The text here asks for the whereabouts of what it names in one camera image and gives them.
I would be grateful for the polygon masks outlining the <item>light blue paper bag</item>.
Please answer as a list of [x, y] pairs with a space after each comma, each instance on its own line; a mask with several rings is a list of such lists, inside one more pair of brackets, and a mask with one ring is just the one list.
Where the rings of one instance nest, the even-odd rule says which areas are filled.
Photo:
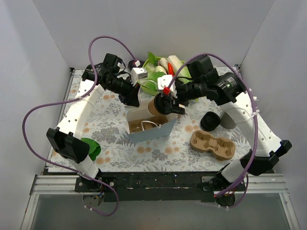
[[140, 101], [139, 107], [126, 106], [126, 131], [132, 143], [169, 136], [178, 114], [163, 115], [154, 107], [154, 99]]

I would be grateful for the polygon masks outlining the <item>pulp cup carrier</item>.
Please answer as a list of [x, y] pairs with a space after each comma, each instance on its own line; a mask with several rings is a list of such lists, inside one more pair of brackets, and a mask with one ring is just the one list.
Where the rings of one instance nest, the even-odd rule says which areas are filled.
[[139, 119], [134, 121], [129, 121], [129, 131], [130, 133], [141, 132], [149, 130], [152, 128], [160, 128], [163, 124], [167, 123], [168, 119], [165, 115], [153, 116], [146, 119]]

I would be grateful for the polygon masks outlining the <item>black cup lid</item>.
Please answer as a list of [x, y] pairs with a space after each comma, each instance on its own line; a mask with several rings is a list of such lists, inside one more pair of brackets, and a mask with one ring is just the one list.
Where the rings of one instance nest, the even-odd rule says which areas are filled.
[[165, 108], [164, 108], [164, 97], [162, 96], [161, 93], [157, 94], [154, 98], [154, 104], [155, 107], [157, 109], [157, 111], [162, 114], [165, 115]]

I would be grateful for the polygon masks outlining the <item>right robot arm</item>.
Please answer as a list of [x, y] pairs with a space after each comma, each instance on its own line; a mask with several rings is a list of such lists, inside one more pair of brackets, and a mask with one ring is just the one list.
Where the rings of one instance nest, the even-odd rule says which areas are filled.
[[256, 111], [249, 88], [236, 71], [233, 69], [219, 75], [210, 58], [210, 54], [197, 55], [182, 64], [181, 67], [187, 67], [191, 75], [188, 83], [178, 84], [178, 75], [159, 77], [154, 106], [163, 115], [183, 115], [183, 106], [187, 101], [206, 97], [214, 101], [239, 127], [251, 150], [241, 159], [227, 164], [208, 182], [202, 183], [207, 190], [224, 194], [247, 175], [259, 176], [273, 169], [292, 144], [277, 137], [263, 121]]

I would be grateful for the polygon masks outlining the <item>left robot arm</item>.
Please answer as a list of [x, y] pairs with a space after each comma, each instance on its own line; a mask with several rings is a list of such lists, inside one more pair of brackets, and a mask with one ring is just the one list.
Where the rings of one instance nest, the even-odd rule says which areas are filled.
[[99, 169], [89, 156], [90, 146], [81, 140], [83, 128], [97, 100], [105, 90], [118, 94], [119, 100], [127, 106], [139, 107], [140, 85], [131, 77], [121, 77], [121, 58], [107, 53], [104, 61], [85, 69], [76, 102], [72, 103], [66, 115], [55, 129], [49, 128], [47, 138], [61, 157], [67, 159], [81, 176], [86, 179], [85, 185], [96, 192], [102, 186]]

